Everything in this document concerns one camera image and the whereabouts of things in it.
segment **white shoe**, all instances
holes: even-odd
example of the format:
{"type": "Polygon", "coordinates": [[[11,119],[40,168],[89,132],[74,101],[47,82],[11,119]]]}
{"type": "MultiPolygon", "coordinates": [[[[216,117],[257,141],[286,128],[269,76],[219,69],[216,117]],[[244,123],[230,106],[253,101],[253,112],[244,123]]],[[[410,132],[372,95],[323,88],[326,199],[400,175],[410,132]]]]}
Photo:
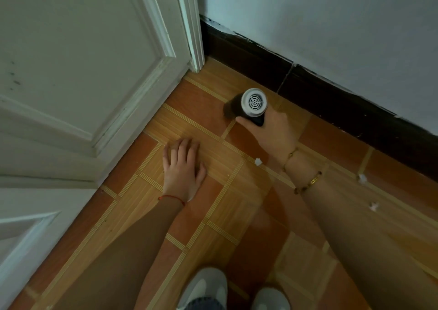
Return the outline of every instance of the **white shoe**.
{"type": "Polygon", "coordinates": [[[264,287],[255,296],[251,310],[290,310],[290,304],[278,289],[264,287]]]}
{"type": "Polygon", "coordinates": [[[227,277],[221,270],[216,268],[201,269],[181,295],[177,310],[184,309],[194,299],[206,296],[216,299],[226,309],[227,294],[227,277]]]}

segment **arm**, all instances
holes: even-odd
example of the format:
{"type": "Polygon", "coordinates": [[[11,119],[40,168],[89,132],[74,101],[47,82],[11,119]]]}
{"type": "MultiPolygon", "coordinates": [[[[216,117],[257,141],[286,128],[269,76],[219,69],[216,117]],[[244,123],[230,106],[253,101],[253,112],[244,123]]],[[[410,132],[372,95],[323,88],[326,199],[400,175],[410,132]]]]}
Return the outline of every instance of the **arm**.
{"type": "MultiPolygon", "coordinates": [[[[168,157],[164,148],[163,195],[187,202],[206,175],[203,164],[195,175],[198,142],[177,141],[168,157]]],[[[56,309],[133,309],[141,285],[182,203],[163,197],[156,206],[116,238],[83,272],[56,304],[56,309]]]]}
{"type": "MultiPolygon", "coordinates": [[[[236,121],[280,164],[295,148],[287,116],[269,106],[262,127],[240,117],[236,121]]],[[[286,172],[294,185],[302,188],[318,171],[298,151],[287,162],[286,172]]],[[[438,308],[438,290],[424,272],[359,210],[348,205],[323,175],[301,196],[373,310],[438,308]]]]}

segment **person's left arm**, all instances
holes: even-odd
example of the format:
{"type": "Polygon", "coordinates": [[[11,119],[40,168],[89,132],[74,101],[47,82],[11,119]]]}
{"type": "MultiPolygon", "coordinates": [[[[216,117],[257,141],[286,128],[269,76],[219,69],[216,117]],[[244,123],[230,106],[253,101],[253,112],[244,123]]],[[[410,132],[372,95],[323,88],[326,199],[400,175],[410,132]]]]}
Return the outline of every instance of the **person's left arm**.
{"type": "Polygon", "coordinates": [[[55,309],[133,309],[141,285],[160,250],[166,233],[183,202],[194,197],[205,179],[201,163],[195,175],[198,142],[177,141],[168,157],[163,151],[163,198],[116,238],[82,273],[56,304],[55,309]]]}

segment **person's right arm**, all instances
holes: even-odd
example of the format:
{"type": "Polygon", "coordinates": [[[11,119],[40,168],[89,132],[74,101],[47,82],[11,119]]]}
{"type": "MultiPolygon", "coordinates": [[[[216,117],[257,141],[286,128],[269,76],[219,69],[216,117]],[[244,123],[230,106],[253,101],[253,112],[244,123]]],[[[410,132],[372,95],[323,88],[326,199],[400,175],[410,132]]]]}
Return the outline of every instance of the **person's right arm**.
{"type": "MultiPolygon", "coordinates": [[[[287,160],[296,138],[285,114],[268,106],[262,127],[241,117],[236,121],[281,165],[287,161],[286,172],[296,187],[301,189],[315,177],[318,171],[299,151],[287,160]]],[[[301,196],[373,310],[438,309],[437,287],[392,240],[349,205],[324,175],[301,196]]]]}

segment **gold bracelet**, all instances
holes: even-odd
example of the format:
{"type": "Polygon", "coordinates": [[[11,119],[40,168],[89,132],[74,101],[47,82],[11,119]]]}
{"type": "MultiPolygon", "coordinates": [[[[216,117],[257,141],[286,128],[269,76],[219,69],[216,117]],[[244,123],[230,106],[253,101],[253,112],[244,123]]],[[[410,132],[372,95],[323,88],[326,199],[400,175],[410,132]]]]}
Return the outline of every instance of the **gold bracelet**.
{"type": "Polygon", "coordinates": [[[286,164],[287,164],[287,162],[289,161],[290,158],[292,158],[293,154],[294,154],[295,152],[297,152],[297,151],[298,151],[298,148],[296,148],[296,149],[293,150],[291,153],[289,153],[289,155],[288,155],[288,157],[287,157],[287,159],[286,159],[286,162],[285,162],[284,165],[283,165],[283,172],[286,171],[286,164]]]}
{"type": "Polygon", "coordinates": [[[318,179],[319,179],[319,177],[322,175],[322,172],[321,171],[318,171],[318,173],[315,175],[315,177],[306,185],[306,186],[304,186],[304,187],[302,187],[301,188],[301,190],[300,189],[298,189],[298,188],[295,188],[295,190],[293,191],[293,193],[295,194],[295,195],[298,195],[298,194],[302,194],[304,191],[306,191],[307,189],[309,189],[312,185],[314,185],[315,183],[316,183],[316,181],[318,181],[318,179]]]}

